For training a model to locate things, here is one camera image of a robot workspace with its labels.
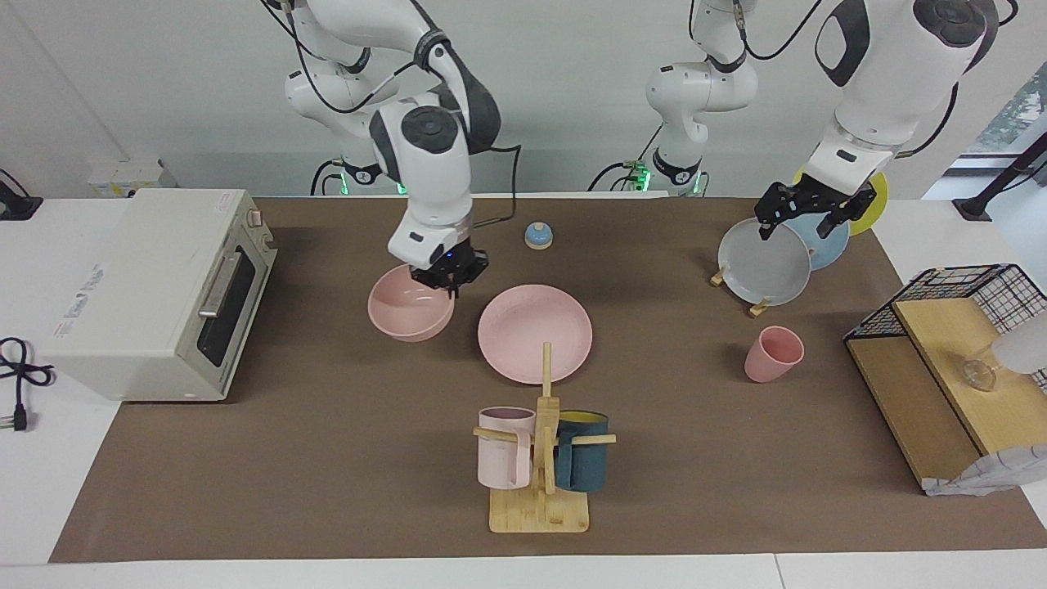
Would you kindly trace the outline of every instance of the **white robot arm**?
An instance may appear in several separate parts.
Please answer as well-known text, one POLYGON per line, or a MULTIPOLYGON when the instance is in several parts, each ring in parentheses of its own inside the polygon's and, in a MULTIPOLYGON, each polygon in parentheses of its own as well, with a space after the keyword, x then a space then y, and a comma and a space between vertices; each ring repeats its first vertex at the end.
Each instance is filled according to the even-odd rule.
MULTIPOLYGON (((756 0, 743 0, 751 14, 756 0)), ((647 80, 647 101, 662 115, 663 128, 644 163, 654 169, 654 187, 683 195, 691 191, 705 155, 709 129, 704 112, 728 112, 749 106, 756 96, 756 70, 745 60, 733 0, 701 0, 691 15, 691 38, 706 51, 701 63, 674 63, 647 80)))
POLYGON ((415 279, 456 296, 459 287, 488 264, 487 254, 474 250, 470 241, 468 156, 487 151, 497 137, 502 120, 494 98, 416 0, 295 0, 281 5, 309 30, 312 48, 322 58, 309 67, 313 83, 338 110, 328 108, 298 72, 286 83, 292 106, 335 133, 347 163, 359 159, 360 139, 366 139, 377 161, 347 165, 357 181, 370 183, 361 178, 381 171, 408 190, 407 210, 388 242, 389 252, 411 266, 415 279), (361 114, 357 109, 364 101, 387 99, 396 88, 376 88, 362 67, 353 71, 347 66, 346 45, 408 52, 440 84, 361 114))
POLYGON ((998 27, 993 0, 843 0, 816 47, 843 100, 800 181, 775 182, 756 205, 763 237, 808 212, 827 212, 823 237, 860 219, 875 196, 869 179, 988 51, 998 27))

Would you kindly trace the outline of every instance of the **wall socket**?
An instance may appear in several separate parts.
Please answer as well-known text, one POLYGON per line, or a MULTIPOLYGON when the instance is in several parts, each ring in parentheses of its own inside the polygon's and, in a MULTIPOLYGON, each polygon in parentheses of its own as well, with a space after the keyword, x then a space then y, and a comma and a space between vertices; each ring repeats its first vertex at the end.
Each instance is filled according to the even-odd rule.
POLYGON ((128 198, 138 188, 178 186, 159 160, 92 163, 87 182, 99 198, 128 198))

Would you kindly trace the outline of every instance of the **oven knob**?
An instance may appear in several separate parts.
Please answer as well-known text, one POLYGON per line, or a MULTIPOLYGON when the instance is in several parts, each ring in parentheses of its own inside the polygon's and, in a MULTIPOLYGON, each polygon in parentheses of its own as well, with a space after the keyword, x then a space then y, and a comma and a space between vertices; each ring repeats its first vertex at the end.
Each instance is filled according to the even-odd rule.
POLYGON ((261 227, 265 222, 262 220, 262 211, 251 208, 247 211, 247 226, 251 228, 261 227))

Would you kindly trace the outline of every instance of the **window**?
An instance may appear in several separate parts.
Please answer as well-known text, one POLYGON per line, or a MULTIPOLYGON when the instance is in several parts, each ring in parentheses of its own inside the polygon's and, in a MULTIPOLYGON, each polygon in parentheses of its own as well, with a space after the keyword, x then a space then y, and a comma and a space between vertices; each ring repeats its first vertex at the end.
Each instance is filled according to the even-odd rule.
POLYGON ((1047 130, 1047 117, 1041 117, 1044 110, 1047 110, 1047 63, 1032 74, 961 157, 1013 157, 1047 130))

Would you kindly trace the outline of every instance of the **pink cup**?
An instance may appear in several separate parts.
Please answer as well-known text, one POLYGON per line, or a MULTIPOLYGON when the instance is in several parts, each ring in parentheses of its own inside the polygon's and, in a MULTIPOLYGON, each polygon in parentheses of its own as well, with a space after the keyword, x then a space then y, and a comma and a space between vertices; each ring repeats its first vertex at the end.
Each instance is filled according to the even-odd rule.
POLYGON ((777 325, 760 332, 745 358, 745 376, 756 383, 770 383, 803 360, 803 342, 777 325))
POLYGON ((440 334, 454 314, 454 299, 410 277, 397 266, 378 278, 367 297, 367 317, 379 332, 401 342, 423 342, 440 334))
POLYGON ((480 436, 476 479, 504 491, 531 484, 531 437, 535 413, 519 407, 489 407, 480 412, 480 427, 516 434, 516 441, 480 436))

